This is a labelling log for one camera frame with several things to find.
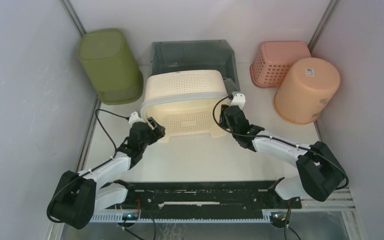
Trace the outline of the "orange plastic bucket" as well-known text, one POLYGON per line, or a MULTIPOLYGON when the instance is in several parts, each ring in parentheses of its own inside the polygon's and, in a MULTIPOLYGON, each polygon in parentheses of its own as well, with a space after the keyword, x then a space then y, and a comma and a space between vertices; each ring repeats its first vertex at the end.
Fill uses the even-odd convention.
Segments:
POLYGON ((326 60, 309 57, 292 65, 273 99, 281 119, 296 125, 315 122, 337 92, 339 71, 326 60))

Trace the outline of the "aluminium frame post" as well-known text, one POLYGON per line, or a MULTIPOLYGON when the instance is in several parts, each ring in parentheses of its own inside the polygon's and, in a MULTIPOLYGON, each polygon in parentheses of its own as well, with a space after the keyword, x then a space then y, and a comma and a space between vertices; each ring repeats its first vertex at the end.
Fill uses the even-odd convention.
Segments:
POLYGON ((73 4, 71 3, 71 1, 70 0, 59 0, 59 2, 61 3, 63 9, 67 13, 67 15, 68 15, 71 23, 75 27, 76 31, 79 33, 79 35, 81 37, 83 37, 87 33, 87 31, 85 30, 85 28, 84 28, 78 14, 76 13, 76 10, 75 10, 73 4))
POLYGON ((312 54, 321 35, 323 34, 326 26, 328 25, 330 19, 332 18, 332 15, 334 14, 338 4, 340 3, 340 0, 330 0, 307 47, 312 54))

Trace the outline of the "cream perforated plastic basket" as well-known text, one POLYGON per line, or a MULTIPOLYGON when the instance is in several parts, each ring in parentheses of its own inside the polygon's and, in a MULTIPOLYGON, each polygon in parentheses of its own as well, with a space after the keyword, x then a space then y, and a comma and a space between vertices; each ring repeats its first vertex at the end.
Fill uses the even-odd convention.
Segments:
POLYGON ((186 70, 152 75, 147 79, 140 116, 165 128, 161 142, 171 137, 209 134, 226 135, 213 115, 220 113, 216 103, 228 95, 217 70, 186 70))

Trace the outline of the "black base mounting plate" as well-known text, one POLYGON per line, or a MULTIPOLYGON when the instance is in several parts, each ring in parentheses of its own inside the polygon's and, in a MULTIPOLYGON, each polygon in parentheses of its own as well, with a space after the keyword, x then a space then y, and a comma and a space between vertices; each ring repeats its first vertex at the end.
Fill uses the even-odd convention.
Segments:
POLYGON ((260 220, 263 211, 300 209, 270 191, 273 180, 214 182, 131 182, 124 202, 111 210, 144 210, 155 220, 260 220))

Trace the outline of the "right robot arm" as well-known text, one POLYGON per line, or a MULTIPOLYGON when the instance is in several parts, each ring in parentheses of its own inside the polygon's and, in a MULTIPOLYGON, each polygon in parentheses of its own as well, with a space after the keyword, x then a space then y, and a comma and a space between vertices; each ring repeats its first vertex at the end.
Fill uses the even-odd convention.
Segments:
POLYGON ((289 200, 310 197, 324 202, 335 191, 348 186, 349 178, 329 147, 316 141, 300 144, 250 124, 239 106, 222 105, 219 126, 244 149, 265 153, 296 168, 294 177, 282 177, 271 187, 269 203, 282 208, 289 200))

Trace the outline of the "pink perforated plastic basket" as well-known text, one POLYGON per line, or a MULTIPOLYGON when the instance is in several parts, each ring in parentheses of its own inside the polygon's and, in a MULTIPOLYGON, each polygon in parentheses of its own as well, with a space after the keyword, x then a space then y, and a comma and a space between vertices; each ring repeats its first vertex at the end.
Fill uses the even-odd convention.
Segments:
POLYGON ((303 41, 263 42, 250 65, 251 81, 259 88, 280 87, 292 65, 310 57, 303 41))

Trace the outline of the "left aluminium frame post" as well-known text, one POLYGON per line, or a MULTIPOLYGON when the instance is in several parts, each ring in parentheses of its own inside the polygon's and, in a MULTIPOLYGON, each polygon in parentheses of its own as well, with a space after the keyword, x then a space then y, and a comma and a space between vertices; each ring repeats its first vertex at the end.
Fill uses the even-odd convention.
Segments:
POLYGON ((76 13, 76 10, 75 10, 73 4, 71 3, 71 1, 70 0, 59 0, 59 2, 61 3, 63 9, 67 13, 67 15, 68 15, 71 23, 75 27, 76 31, 79 33, 79 35, 81 37, 83 37, 87 33, 87 31, 85 30, 85 28, 84 28, 78 14, 76 13))

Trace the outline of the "aluminium front rail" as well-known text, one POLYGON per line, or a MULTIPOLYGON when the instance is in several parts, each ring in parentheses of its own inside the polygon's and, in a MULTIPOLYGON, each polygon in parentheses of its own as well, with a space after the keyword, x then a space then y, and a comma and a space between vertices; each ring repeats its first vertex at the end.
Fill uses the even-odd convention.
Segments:
POLYGON ((334 192, 326 201, 309 197, 283 200, 266 189, 136 189, 129 190, 122 203, 91 216, 88 223, 184 222, 256 223, 279 220, 288 208, 304 212, 354 210, 350 192, 334 192))

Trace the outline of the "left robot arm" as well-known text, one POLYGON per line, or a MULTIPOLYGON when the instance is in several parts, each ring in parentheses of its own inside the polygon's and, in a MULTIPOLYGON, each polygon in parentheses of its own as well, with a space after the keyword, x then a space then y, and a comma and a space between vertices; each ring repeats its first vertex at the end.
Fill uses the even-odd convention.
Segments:
POLYGON ((166 135, 166 129, 149 117, 131 116, 129 135, 104 163, 79 172, 64 172, 46 208, 53 223, 64 223, 75 229, 84 228, 96 213, 120 204, 129 209, 137 196, 115 178, 132 169, 143 158, 146 148, 166 135))

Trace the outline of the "green perforated waste bin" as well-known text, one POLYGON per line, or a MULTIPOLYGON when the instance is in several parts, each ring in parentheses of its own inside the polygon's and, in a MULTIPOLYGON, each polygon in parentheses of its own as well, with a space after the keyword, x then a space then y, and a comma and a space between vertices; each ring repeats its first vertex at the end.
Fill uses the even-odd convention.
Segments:
POLYGON ((77 56, 102 103, 123 105, 142 96, 143 74, 120 29, 88 32, 80 40, 77 56))

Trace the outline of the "right aluminium frame post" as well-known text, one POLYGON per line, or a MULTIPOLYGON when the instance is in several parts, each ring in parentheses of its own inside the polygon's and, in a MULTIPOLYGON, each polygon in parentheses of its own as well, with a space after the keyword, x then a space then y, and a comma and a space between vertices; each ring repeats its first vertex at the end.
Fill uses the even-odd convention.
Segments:
POLYGON ((323 34, 326 26, 328 25, 330 19, 332 18, 332 15, 334 14, 338 4, 340 3, 340 0, 330 0, 307 47, 312 54, 321 35, 323 34))

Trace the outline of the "grey plastic storage bin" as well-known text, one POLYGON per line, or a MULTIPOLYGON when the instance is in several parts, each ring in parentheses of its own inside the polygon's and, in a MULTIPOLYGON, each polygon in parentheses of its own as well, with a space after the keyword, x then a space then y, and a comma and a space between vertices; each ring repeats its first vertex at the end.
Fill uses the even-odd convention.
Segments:
POLYGON ((152 43, 150 75, 191 70, 217 70, 226 91, 241 90, 235 51, 225 39, 152 43))

